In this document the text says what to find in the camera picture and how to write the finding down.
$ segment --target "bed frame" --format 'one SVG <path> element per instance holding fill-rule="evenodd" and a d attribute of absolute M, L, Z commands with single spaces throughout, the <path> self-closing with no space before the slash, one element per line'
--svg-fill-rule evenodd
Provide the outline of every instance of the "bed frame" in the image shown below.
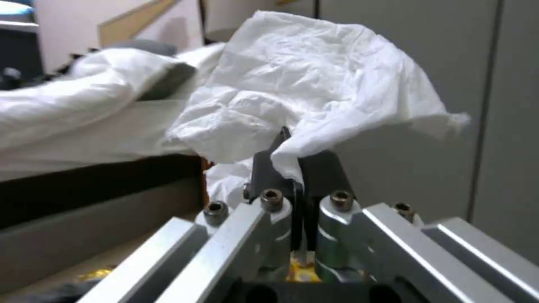
<path fill-rule="evenodd" d="M 171 155 L 0 183 L 0 294 L 200 209 L 201 172 Z"/>

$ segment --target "white bedsheet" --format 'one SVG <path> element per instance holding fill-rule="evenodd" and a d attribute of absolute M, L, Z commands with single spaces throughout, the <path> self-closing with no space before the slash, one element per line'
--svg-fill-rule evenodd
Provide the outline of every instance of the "white bedsheet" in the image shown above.
<path fill-rule="evenodd" d="M 107 49 L 77 60 L 67 75 L 0 92 L 0 150 L 37 142 L 109 117 L 173 67 L 170 57 Z"/>
<path fill-rule="evenodd" d="M 198 70 L 169 100 L 134 102 L 92 125 L 0 153 L 0 181 L 147 156 L 193 154 L 179 140 L 167 140 L 165 133 L 213 71 L 223 47 L 214 44 L 179 54 L 180 61 Z"/>

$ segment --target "bolt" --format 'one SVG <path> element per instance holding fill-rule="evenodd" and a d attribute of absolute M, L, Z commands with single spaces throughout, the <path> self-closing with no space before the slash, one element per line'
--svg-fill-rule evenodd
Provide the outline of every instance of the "bolt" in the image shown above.
<path fill-rule="evenodd" d="M 401 217 L 405 218 L 408 222 L 413 223 L 413 217 L 416 211 L 406 203 L 397 203 L 392 207 Z"/>
<path fill-rule="evenodd" d="M 352 209 L 354 199 L 352 194 L 345 190 L 335 190 L 329 196 L 333 207 L 340 212 L 348 212 Z"/>
<path fill-rule="evenodd" d="M 249 188 L 251 187 L 251 184 L 249 182 L 243 183 L 243 199 L 249 200 L 250 194 L 249 194 Z"/>
<path fill-rule="evenodd" d="M 223 201 L 214 201 L 208 203 L 203 212 L 208 224 L 219 226 L 229 216 L 229 207 Z"/>
<path fill-rule="evenodd" d="M 260 195 L 262 207 L 269 212 L 277 212 L 282 209 L 282 192 L 278 189 L 265 189 Z"/>

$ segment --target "wall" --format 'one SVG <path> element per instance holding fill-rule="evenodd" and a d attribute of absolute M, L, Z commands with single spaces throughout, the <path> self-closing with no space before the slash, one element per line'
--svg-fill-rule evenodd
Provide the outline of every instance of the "wall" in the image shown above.
<path fill-rule="evenodd" d="M 39 42 L 45 70 L 51 72 L 67 63 L 70 53 L 86 53 L 89 47 L 100 47 L 98 26 L 118 17 L 126 12 L 134 10 L 142 5 L 156 2 L 152 0 L 46 0 L 36 1 L 36 18 L 39 23 Z M 189 45 L 202 43 L 200 34 L 199 14 L 186 15 L 193 11 L 193 6 L 198 7 L 197 0 L 179 0 L 173 8 L 174 17 L 185 17 L 190 33 L 199 32 L 198 40 L 192 39 Z M 158 40 L 161 37 L 159 30 L 153 35 L 148 32 L 145 38 Z"/>
<path fill-rule="evenodd" d="M 158 40 L 178 49 L 193 49 L 202 44 L 200 11 L 197 1 L 180 1 L 137 35 L 139 38 Z"/>
<path fill-rule="evenodd" d="M 539 265 L 538 1 L 504 1 L 472 222 Z"/>
<path fill-rule="evenodd" d="M 337 146 L 360 203 L 410 203 L 427 221 L 466 218 L 495 9 L 492 0 L 321 0 L 322 19 L 385 36 L 425 70 L 450 112 L 472 117 L 445 141 L 401 125 Z"/>

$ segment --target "white wall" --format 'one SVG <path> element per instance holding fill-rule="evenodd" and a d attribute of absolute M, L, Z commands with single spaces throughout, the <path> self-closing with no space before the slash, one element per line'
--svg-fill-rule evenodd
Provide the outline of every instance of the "white wall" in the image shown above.
<path fill-rule="evenodd" d="M 35 1 L 39 45 L 45 71 L 51 72 L 66 64 L 70 53 L 86 53 L 90 47 L 100 47 L 99 24 L 151 1 Z M 186 27 L 174 28 L 182 24 Z M 187 45 L 187 48 L 201 45 L 198 0 L 179 0 L 175 7 L 142 31 L 139 37 L 177 46 Z"/>
<path fill-rule="evenodd" d="M 99 47 L 97 25 L 151 0 L 35 1 L 44 69 L 66 64 L 69 53 Z"/>

